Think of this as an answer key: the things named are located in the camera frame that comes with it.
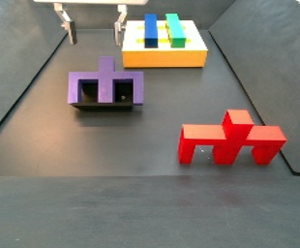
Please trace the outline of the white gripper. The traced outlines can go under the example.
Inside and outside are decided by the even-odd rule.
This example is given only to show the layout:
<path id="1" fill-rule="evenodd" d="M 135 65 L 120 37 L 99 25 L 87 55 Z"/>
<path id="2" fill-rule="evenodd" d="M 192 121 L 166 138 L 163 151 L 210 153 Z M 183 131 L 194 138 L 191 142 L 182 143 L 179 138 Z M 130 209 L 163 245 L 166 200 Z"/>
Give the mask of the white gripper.
<path id="1" fill-rule="evenodd" d="M 122 34 L 124 29 L 124 21 L 128 14 L 127 5 L 144 6 L 150 0 L 34 0 L 38 3 L 55 3 L 55 12 L 62 19 L 63 28 L 68 34 L 68 40 L 72 45 L 78 43 L 75 21 L 67 14 L 64 4 L 99 4 L 99 5 L 118 5 L 119 17 L 114 24 L 114 38 L 115 44 L 122 46 Z"/>

